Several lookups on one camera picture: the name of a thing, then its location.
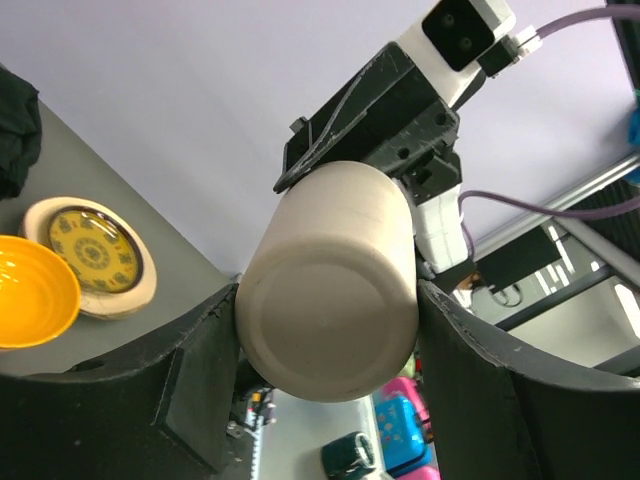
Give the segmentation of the yellow patterned small plate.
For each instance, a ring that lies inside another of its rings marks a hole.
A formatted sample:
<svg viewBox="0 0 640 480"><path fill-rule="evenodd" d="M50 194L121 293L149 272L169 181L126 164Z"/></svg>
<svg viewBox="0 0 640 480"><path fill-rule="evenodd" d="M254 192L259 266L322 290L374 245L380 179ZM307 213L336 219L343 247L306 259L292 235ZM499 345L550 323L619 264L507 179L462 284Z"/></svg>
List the yellow patterned small plate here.
<svg viewBox="0 0 640 480"><path fill-rule="evenodd" d="M144 267L139 247L104 212L65 207L49 220L47 238L85 290L119 294L132 290L141 280Z"/></svg>

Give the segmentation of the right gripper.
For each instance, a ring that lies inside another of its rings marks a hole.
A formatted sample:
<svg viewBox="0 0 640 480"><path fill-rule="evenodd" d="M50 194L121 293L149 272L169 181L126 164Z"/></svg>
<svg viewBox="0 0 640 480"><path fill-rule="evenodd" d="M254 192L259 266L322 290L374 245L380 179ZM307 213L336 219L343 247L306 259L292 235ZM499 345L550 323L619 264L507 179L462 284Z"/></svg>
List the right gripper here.
<svg viewBox="0 0 640 480"><path fill-rule="evenodd" d="M400 46L385 45L286 142L277 194L335 161L399 180L420 204L461 182L458 115Z"/></svg>

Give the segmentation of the beige tumbler cup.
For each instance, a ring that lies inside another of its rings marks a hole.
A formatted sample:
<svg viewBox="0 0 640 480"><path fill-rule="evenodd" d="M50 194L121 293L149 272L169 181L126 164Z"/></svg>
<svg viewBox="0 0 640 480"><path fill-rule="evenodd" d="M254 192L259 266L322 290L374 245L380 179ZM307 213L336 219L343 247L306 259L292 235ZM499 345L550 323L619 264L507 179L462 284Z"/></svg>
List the beige tumbler cup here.
<svg viewBox="0 0 640 480"><path fill-rule="evenodd" d="M241 347L271 385L317 402L395 377L418 330L411 213L379 170L332 162L280 200L235 298Z"/></svg>

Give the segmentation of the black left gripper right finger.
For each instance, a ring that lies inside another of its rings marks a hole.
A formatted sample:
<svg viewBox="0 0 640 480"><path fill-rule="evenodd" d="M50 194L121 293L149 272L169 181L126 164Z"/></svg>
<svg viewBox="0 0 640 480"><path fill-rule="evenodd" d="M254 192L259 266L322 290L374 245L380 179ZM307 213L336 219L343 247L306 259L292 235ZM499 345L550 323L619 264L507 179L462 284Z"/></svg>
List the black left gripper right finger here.
<svg viewBox="0 0 640 480"><path fill-rule="evenodd" d="M639 382L560 359L417 286L444 479L636 479Z"/></svg>

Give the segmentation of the yellow ribbed bowl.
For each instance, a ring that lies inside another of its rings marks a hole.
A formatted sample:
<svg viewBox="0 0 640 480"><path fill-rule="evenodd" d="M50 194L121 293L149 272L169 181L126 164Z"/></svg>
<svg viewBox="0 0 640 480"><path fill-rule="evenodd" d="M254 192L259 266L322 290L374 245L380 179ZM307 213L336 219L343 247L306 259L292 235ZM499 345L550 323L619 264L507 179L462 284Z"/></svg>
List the yellow ribbed bowl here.
<svg viewBox="0 0 640 480"><path fill-rule="evenodd" d="M1 350L45 344L75 322L79 282L65 261L45 246L1 237Z"/></svg>

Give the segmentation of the beige bird plate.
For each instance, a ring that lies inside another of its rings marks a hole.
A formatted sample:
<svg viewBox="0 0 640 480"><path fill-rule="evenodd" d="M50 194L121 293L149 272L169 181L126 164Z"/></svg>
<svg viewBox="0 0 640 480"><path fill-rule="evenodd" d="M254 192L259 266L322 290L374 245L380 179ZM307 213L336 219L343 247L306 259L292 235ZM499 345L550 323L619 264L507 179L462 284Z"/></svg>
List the beige bird plate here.
<svg viewBox="0 0 640 480"><path fill-rule="evenodd" d="M34 203L26 210L21 223L20 234L52 250L47 238L49 220L59 210L71 206L97 209L121 224L139 247L144 267L144 272L138 285L124 293L110 294L85 290L79 283L81 288L81 312L92 317L113 320L131 315L146 307L153 300L158 283L154 260L138 233L124 219L106 206L79 197L47 198Z"/></svg>

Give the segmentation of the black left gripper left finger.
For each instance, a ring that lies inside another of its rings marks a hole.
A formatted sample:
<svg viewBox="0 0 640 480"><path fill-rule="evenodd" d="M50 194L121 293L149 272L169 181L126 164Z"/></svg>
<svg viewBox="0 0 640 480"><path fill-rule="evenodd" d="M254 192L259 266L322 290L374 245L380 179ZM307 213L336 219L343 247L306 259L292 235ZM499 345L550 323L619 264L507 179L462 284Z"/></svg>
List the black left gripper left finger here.
<svg viewBox="0 0 640 480"><path fill-rule="evenodd" d="M66 372L3 376L2 477L220 478L237 457L235 294Z"/></svg>

